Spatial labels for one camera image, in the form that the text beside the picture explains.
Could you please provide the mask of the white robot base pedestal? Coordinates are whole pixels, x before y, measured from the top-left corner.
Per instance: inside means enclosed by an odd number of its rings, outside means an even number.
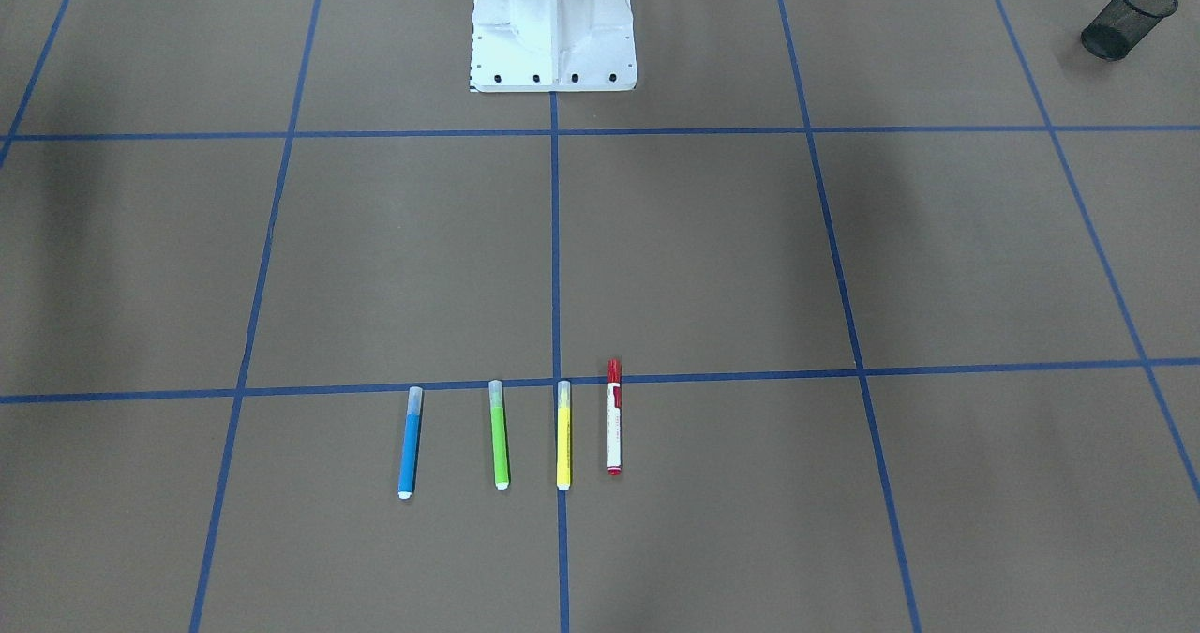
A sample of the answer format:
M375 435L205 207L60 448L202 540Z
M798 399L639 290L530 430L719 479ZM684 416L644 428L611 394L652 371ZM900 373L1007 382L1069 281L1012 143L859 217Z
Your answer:
M638 86L632 0L472 0L474 92Z

